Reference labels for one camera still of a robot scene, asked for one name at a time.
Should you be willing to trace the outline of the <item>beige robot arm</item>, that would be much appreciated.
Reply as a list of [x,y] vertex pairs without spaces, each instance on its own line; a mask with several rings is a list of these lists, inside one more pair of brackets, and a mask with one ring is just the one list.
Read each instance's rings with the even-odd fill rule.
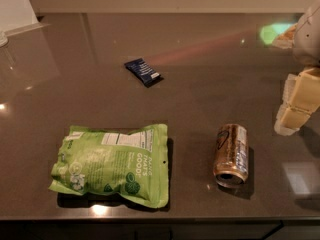
[[320,0],[315,0],[272,45],[291,49],[294,58],[304,66],[298,75],[288,75],[274,125],[277,134],[290,136],[320,107]]

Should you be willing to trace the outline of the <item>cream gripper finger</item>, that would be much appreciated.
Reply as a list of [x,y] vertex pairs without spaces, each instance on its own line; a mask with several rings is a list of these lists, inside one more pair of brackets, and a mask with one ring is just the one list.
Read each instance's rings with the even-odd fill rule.
[[296,75],[296,84],[289,99],[295,111],[294,126],[301,128],[320,107],[320,69],[306,67]]
[[289,104],[295,84],[296,75],[289,74],[284,84],[282,104],[279,107],[274,124],[275,132],[282,136],[291,136],[298,131],[298,128],[294,126],[295,111]]

